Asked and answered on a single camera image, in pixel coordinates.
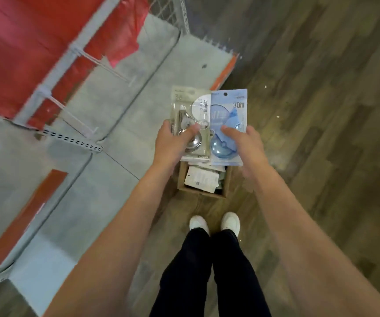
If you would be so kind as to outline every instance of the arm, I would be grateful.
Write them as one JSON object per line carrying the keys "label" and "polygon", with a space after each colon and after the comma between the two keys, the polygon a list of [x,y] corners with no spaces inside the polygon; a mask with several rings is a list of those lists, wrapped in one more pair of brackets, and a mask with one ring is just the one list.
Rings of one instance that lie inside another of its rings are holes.
{"label": "arm", "polygon": [[194,125],[173,136],[163,123],[152,166],[68,275],[45,317],[113,316],[123,308],[166,182],[197,131]]}
{"label": "arm", "polygon": [[223,128],[237,143],[243,174],[278,245],[290,289],[305,316],[380,316],[380,293],[311,219],[268,164],[261,137]]}

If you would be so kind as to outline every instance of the person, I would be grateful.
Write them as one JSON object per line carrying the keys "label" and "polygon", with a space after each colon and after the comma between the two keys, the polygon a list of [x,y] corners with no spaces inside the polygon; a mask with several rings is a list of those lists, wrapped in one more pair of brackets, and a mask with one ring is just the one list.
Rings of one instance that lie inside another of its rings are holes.
{"label": "person", "polygon": [[[198,130],[193,125],[173,136],[169,122],[163,123],[153,164],[66,278],[45,317],[114,316],[124,308],[163,189]],[[301,313],[380,316],[380,293],[310,218],[268,164],[259,133],[251,126],[246,133],[226,127],[222,131],[237,144],[243,175],[255,187]],[[192,218],[182,249],[161,278],[151,317],[203,316],[212,262],[221,317],[270,316],[254,271],[239,247],[239,225],[235,214],[226,214],[223,230],[210,238],[205,221]]]}

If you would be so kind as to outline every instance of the trouser leg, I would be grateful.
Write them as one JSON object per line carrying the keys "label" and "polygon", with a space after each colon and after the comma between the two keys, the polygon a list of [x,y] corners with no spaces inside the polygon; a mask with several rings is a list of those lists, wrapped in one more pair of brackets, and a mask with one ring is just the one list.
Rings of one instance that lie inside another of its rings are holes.
{"label": "trouser leg", "polygon": [[231,230],[212,236],[212,262],[220,317],[271,317],[255,271]]}
{"label": "trouser leg", "polygon": [[202,317],[211,265],[209,235],[202,228],[190,230],[181,250],[162,274],[150,317]]}

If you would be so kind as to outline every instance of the left hand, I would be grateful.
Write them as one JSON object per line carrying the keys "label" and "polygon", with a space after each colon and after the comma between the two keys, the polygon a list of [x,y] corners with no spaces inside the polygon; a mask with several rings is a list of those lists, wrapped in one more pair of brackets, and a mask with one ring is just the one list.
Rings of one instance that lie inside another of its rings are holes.
{"label": "left hand", "polygon": [[174,136],[171,133],[169,120],[165,120],[162,123],[161,129],[158,131],[158,137],[156,138],[153,165],[172,173],[175,165],[183,156],[188,142],[199,130],[200,125],[196,123],[188,127],[186,131],[179,136]]}

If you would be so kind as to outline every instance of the cardboard box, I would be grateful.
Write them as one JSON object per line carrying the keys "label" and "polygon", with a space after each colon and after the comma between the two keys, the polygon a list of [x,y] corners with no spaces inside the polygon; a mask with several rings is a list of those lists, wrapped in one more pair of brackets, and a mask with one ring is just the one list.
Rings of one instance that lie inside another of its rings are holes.
{"label": "cardboard box", "polygon": [[223,189],[221,190],[222,194],[212,194],[210,192],[204,192],[203,190],[193,188],[190,186],[186,186],[184,184],[184,181],[186,180],[187,171],[189,169],[189,165],[187,162],[181,161],[180,162],[180,170],[179,170],[179,174],[178,174],[177,188],[179,190],[184,191],[184,192],[192,192],[194,194],[202,194],[202,195],[208,196],[208,197],[225,199],[225,198],[227,198],[228,192],[230,189],[231,173],[232,173],[233,168],[234,167],[232,167],[232,166],[227,166],[227,168],[226,168],[224,186],[223,186]]}

